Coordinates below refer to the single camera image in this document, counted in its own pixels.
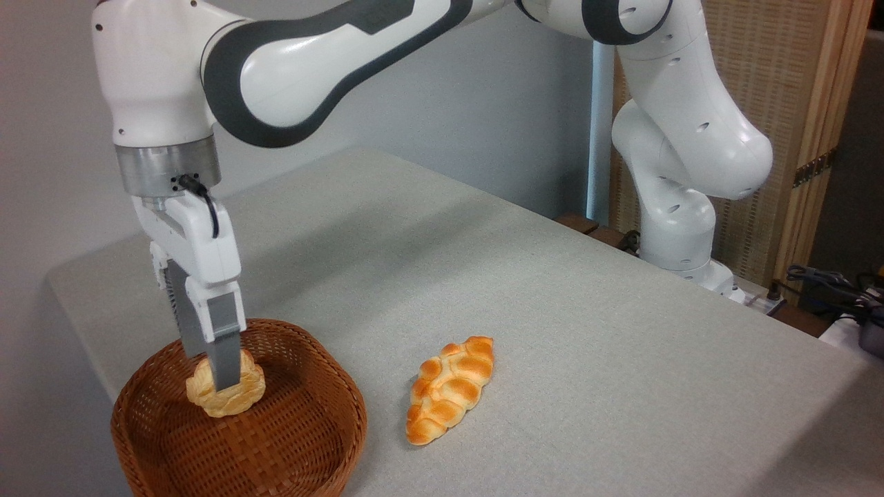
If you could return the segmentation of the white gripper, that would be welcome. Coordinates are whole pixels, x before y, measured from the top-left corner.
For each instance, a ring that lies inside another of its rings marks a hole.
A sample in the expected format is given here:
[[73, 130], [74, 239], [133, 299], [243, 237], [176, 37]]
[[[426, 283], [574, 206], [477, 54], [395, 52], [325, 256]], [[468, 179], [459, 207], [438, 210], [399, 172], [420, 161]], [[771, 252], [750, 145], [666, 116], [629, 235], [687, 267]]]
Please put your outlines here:
[[227, 210], [213, 204], [219, 229], [214, 237], [215, 223], [201, 196], [183, 192], [166, 198], [163, 211], [143, 197], [133, 196], [132, 203], [151, 239], [155, 279], [170, 302], [185, 353], [190, 358], [206, 353], [218, 392], [236, 386], [246, 322], [234, 281], [241, 271], [239, 249]]

